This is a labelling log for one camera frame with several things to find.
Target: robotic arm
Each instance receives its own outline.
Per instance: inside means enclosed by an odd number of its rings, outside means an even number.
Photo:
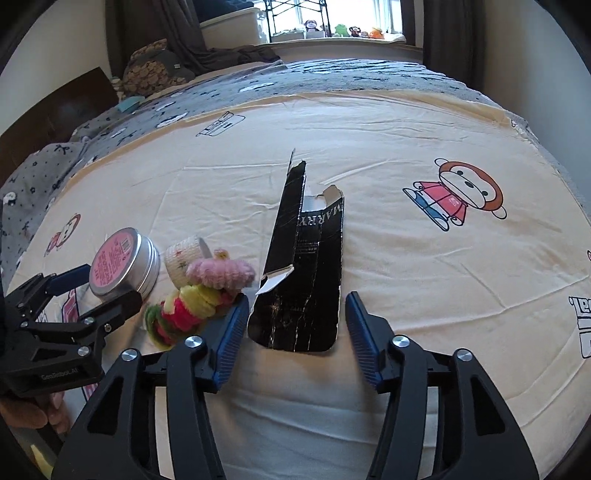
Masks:
[[[125,350],[104,376],[105,336],[139,312],[139,293],[128,291],[77,323],[35,321],[53,296],[87,282],[88,272],[83,265],[62,275],[37,275],[8,295],[1,309],[0,385],[5,394],[34,398],[103,379],[61,448],[52,479],[163,480],[154,392],[166,386],[177,480],[224,480],[204,394],[217,393],[230,377],[248,321],[248,300],[239,295],[223,320],[209,322],[200,336],[169,352],[142,356]],[[440,391],[429,480],[538,480],[519,426],[473,353],[459,349],[448,356],[423,350],[396,335],[385,319],[369,314],[356,292],[347,296],[345,313],[366,380],[378,394],[390,395],[368,480],[417,478],[429,386]],[[9,478],[44,478],[1,417],[0,447]]]

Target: bed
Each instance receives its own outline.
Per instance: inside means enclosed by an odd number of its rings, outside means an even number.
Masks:
[[[424,348],[474,351],[545,478],[591,413],[591,228],[567,173],[523,119],[417,64],[279,61],[224,73],[130,115],[113,108],[14,172],[1,190],[9,290],[39,271],[91,262],[107,236],[129,225],[160,251],[198,233],[260,276],[295,148],[309,182],[345,195],[343,298],[358,290],[372,313]],[[227,131],[203,133],[225,115],[235,117]],[[67,157],[62,170],[44,168],[52,155]],[[421,192],[446,171],[482,193],[483,203],[456,221],[421,204]],[[51,188],[37,184],[45,175]],[[60,234],[64,241],[51,247]],[[149,301],[171,289],[162,266]],[[98,302],[84,289],[74,295],[81,312]],[[66,297],[40,320],[62,321]],[[139,317],[109,338],[105,367],[128,345],[156,351]],[[74,416],[90,393],[67,393]],[[423,476],[433,457],[434,399]],[[348,480],[366,475],[386,399],[364,384],[341,325],[323,356],[244,339],[230,383],[208,402],[229,479]],[[157,409],[164,407],[160,396]],[[173,478],[162,414],[157,429],[161,473]]]

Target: pink crochet flower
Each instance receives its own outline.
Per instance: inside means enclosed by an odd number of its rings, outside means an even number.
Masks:
[[[195,284],[221,290],[241,290],[255,279],[255,270],[244,260],[231,260],[225,250],[216,250],[214,258],[199,258],[187,269]]]

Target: human hand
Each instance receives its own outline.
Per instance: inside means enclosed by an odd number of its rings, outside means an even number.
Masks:
[[[57,433],[70,430],[70,417],[64,403],[64,392],[54,393],[46,406],[17,398],[0,398],[0,414],[8,426],[40,429],[49,422]]]

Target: orange plush toy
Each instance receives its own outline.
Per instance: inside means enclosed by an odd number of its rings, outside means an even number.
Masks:
[[[371,32],[369,32],[369,38],[377,38],[379,40],[383,40],[384,33],[382,32],[381,28],[374,28]]]

